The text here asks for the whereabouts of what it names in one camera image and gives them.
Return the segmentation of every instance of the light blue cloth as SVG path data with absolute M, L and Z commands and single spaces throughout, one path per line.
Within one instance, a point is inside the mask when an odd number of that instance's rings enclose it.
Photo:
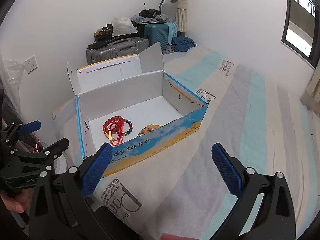
M 168 35 L 168 43 L 171 45 L 171 41 L 173 37 L 177 37 L 177 24 L 175 22 L 166 22 L 169 26 L 169 35 Z

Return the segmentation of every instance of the curtain tie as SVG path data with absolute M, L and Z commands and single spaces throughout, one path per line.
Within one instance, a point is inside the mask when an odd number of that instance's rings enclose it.
M 183 0 L 178 0 L 178 7 L 177 8 L 187 10 L 188 9 L 188 2 L 183 1 Z

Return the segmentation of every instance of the bracelet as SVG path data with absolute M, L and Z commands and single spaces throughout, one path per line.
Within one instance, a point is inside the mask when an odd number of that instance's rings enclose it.
M 123 132 L 122 130 L 122 126 L 124 125 L 124 123 L 128 123 L 129 124 L 129 130 L 127 132 Z M 113 116 L 111 118 L 109 118 L 104 124 L 103 124 L 103 128 L 102 128 L 104 135 L 110 140 L 110 143 L 113 146 L 117 146 L 119 144 L 122 143 L 123 141 L 123 137 L 126 135 L 129 135 L 132 132 L 132 122 L 129 121 L 128 119 L 124 119 L 121 116 Z M 117 139 L 114 139 L 112 137 L 112 134 L 118 134 Z
M 161 125 L 150 124 L 150 125 L 148 125 L 147 127 L 145 127 L 144 129 L 142 129 L 142 130 L 140 131 L 140 133 L 138 134 L 138 137 L 141 136 L 141 135 L 144 135 L 144 134 L 146 134 L 146 133 L 152 132 L 152 131 L 160 128 L 160 127 L 161 127 Z

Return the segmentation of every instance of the beige curtain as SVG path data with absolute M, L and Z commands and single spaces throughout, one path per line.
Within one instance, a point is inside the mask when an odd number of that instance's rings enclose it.
M 178 32 L 186 32 L 187 30 L 187 9 L 188 0 L 178 0 L 178 8 L 176 14 L 176 23 Z
M 307 87 L 307 93 L 316 103 L 320 102 L 320 62 L 318 63 L 316 71 Z

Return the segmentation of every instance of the teal suitcase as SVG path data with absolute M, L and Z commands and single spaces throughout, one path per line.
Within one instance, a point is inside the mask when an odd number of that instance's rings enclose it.
M 149 46 L 157 43 L 161 44 L 161 49 L 164 51 L 168 43 L 169 26 L 167 24 L 145 24 L 144 25 L 144 38 L 149 40 Z

